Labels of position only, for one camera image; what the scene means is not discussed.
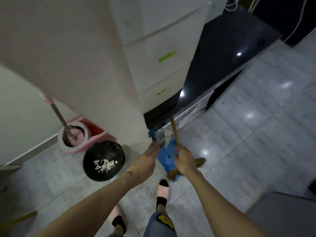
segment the person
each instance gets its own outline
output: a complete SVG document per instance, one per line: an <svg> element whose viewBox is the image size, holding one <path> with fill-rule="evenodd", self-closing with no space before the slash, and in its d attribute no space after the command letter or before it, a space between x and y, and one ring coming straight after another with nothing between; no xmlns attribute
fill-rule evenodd
<svg viewBox="0 0 316 237"><path fill-rule="evenodd" d="M216 237L265 236L245 214L207 182L197 170L191 151L181 144L176 145L175 148L178 152L174 158L176 167L192 183ZM124 175L65 211L39 236L94 236L108 218L114 226L114 231L109 236L122 237L127 226L118 202L129 190L143 183L153 174L158 152L159 145L152 143ZM162 179L158 183L156 212L149 219L144 237L177 236L173 222L166 211L168 194L168 181Z"/></svg>

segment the person's left hand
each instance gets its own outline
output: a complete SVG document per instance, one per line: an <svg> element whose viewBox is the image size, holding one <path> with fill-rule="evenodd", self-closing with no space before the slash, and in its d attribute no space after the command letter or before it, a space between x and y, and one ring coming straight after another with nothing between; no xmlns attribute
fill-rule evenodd
<svg viewBox="0 0 316 237"><path fill-rule="evenodd" d="M127 174L132 179L133 186L137 186L148 179L154 172L156 166L155 160L159 152L159 145L151 143L147 151L136 159L128 168Z"/></svg>

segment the power cord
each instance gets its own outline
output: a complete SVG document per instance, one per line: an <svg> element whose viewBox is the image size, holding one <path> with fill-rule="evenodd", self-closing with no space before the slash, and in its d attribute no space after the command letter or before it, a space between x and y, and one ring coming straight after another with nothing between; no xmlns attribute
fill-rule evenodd
<svg viewBox="0 0 316 237"><path fill-rule="evenodd" d="M234 9L228 9L227 7L231 7L232 5L236 5ZM237 9L238 4L236 3L236 0L234 0L233 3L225 5L224 9L228 12L233 12Z"/></svg>
<svg viewBox="0 0 316 237"><path fill-rule="evenodd" d="M298 24L296 25L294 31L291 33L291 35L294 34L294 32L296 31L296 29L298 28L299 24L301 23L301 21L302 21L302 19L303 19L303 14L304 14L306 2L307 2L307 0L304 0L303 6L302 6L302 9L301 9L300 19L299 19ZM271 50L271 49L273 49L273 48L275 48L275 47L277 47L277 46L283 44L287 39L289 39L289 38L291 37L291 35L289 35L283 42L281 42L281 43L279 43L278 45L276 45L276 46L274 46L274 47L271 47L271 48L269 48L269 49Z"/></svg>

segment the sticker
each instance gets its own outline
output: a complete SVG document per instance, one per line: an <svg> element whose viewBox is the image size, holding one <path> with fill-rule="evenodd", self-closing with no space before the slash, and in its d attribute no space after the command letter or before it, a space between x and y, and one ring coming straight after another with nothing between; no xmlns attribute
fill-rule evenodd
<svg viewBox="0 0 316 237"><path fill-rule="evenodd" d="M162 91L158 92L157 95L160 95L161 93L163 93L166 90L167 90L167 88L163 89Z"/></svg>
<svg viewBox="0 0 316 237"><path fill-rule="evenodd" d="M158 222L164 224L165 226L168 226L172 231L175 231L172 222L167 217L165 217L164 215L157 216L156 220Z"/></svg>
<svg viewBox="0 0 316 237"><path fill-rule="evenodd" d="M163 56L163 57L159 58L159 59L158 59L158 63L160 63L160 62L164 61L165 59L167 59L167 58L171 57L171 56L172 56L172 55L174 55L174 54L176 54L176 51L175 51L175 50L174 50L174 51L172 51L172 52L170 52L170 53L168 53L167 55L165 55L165 56Z"/></svg>

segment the black table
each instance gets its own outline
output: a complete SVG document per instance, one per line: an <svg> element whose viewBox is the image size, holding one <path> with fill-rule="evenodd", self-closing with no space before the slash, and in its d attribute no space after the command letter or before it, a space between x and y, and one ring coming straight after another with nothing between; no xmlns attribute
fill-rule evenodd
<svg viewBox="0 0 316 237"><path fill-rule="evenodd" d="M276 30L242 7L233 12L224 11L206 23L184 83L185 96L178 99L178 92L145 113L148 129L161 125L280 37ZM175 98L178 99L176 105L165 111L164 106Z"/></svg>

